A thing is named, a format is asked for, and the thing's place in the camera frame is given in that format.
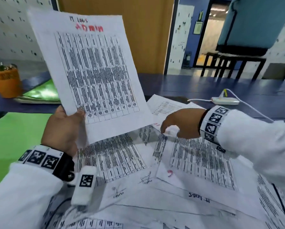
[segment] blue wall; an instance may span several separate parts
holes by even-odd
[[[202,21],[205,21],[206,17],[206,12],[209,4],[209,0],[180,0],[179,4],[181,5],[193,5],[194,6],[194,12],[193,12],[193,17],[192,17],[192,22],[191,22],[191,27],[189,30],[189,35],[188,35],[188,41],[186,45],[186,52],[191,51],[192,55],[190,57],[190,66],[193,66],[193,61],[195,58],[196,50],[198,48],[198,42],[200,39],[199,34],[193,34],[193,29],[195,22],[198,20],[198,15],[200,11],[204,11]]]

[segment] white cable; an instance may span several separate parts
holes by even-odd
[[[212,101],[212,100],[202,100],[202,99],[190,99],[190,100],[201,100],[201,101],[209,101],[209,102]]]
[[[263,117],[265,117],[266,119],[269,119],[270,121],[274,122],[272,119],[270,119],[270,118],[267,117],[266,115],[263,115],[261,112],[259,112],[259,111],[258,111],[257,109],[255,109],[254,107],[250,106],[248,103],[244,102],[243,100],[240,100],[240,98],[237,97],[236,94],[233,93],[231,90],[229,90],[229,89],[227,89],[227,88],[225,88],[225,90],[230,91],[230,92],[235,96],[235,98],[237,98],[240,102],[246,104],[246,105],[247,105],[248,107],[250,107],[251,109],[255,110],[255,111],[256,111],[257,113],[259,113],[261,116],[263,116]]]

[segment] doorway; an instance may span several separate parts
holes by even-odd
[[[198,49],[194,58],[193,67],[203,67],[206,53],[216,50],[217,42],[221,35],[230,3],[231,2],[228,0],[209,1],[206,13],[207,15],[201,31],[201,37],[198,43]],[[210,56],[206,67],[213,68],[219,63],[219,61],[220,59],[213,61],[213,57]]]

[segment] hand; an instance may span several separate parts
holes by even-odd
[[[164,133],[167,127],[176,125],[179,127],[177,137],[191,139],[200,137],[198,124],[205,109],[202,108],[183,108],[171,113],[163,121],[160,131]]]
[[[78,150],[75,141],[78,138],[79,125],[84,120],[85,112],[78,110],[67,116],[60,105],[47,121],[41,144],[74,156]]]

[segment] green floor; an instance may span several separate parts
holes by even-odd
[[[51,114],[7,113],[0,119],[0,181],[31,146],[38,145]]]

